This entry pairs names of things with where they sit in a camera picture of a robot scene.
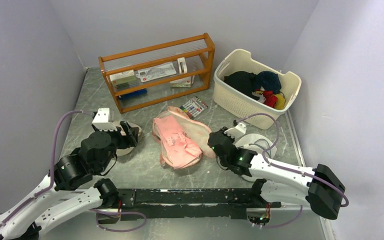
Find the pink floral mesh laundry bag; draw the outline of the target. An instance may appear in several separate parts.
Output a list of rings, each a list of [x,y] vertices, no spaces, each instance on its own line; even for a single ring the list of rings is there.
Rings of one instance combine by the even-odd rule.
[[[209,134],[212,132],[212,130],[207,125],[205,125],[202,122],[190,119],[186,115],[186,113],[184,113],[179,107],[176,107],[176,106],[169,106],[166,111],[163,111],[155,118],[163,118],[167,116],[173,116],[178,121],[182,129],[184,130],[186,136],[189,137],[193,142],[195,142],[200,147],[202,151],[200,160],[202,159],[202,157],[208,157],[211,159],[214,159],[216,157],[216,154],[214,153],[214,151],[208,146]],[[152,136],[154,138],[154,141],[158,143],[161,147],[161,152],[159,155],[159,163],[162,166],[165,166],[165,165],[170,166],[170,164],[167,163],[167,159],[166,159],[167,153],[164,150],[164,147],[158,136],[158,132],[154,124],[154,119],[152,122]],[[185,168],[196,165],[200,160],[196,160],[195,162],[189,164]]]

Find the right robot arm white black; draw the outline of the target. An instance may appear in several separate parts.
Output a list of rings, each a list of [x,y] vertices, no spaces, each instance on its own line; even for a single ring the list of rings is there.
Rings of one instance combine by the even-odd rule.
[[[317,167],[292,165],[269,158],[274,143],[257,133],[245,133],[245,127],[211,132],[208,146],[223,167],[254,181],[250,202],[255,207],[265,203],[288,203],[309,207],[329,220],[338,218],[346,206],[345,186],[324,164]]]

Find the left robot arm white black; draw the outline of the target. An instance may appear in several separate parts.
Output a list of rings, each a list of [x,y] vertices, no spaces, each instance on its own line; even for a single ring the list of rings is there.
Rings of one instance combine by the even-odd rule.
[[[119,151],[137,146],[142,128],[121,121],[114,130],[100,130],[63,156],[39,185],[16,206],[0,213],[0,240],[38,240],[56,226],[95,208],[112,208],[120,201],[115,184],[104,178]]]

